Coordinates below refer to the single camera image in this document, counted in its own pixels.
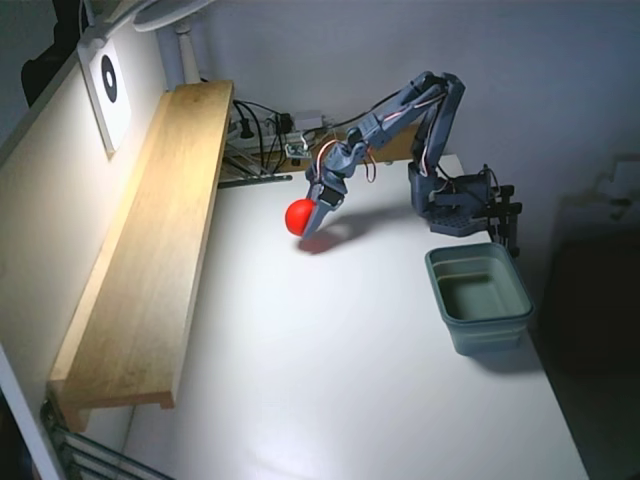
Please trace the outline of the grey blue gripper body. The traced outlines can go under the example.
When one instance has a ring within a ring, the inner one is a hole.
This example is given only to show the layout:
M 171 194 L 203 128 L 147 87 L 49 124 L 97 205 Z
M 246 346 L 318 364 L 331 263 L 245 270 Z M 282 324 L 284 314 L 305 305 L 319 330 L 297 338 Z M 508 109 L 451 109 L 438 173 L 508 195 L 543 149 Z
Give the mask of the grey blue gripper body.
M 345 180 L 350 178 L 357 163 L 357 143 L 325 143 L 316 159 L 311 161 L 305 171 L 309 182 L 322 182 L 323 192 L 320 199 L 336 201 L 347 194 Z

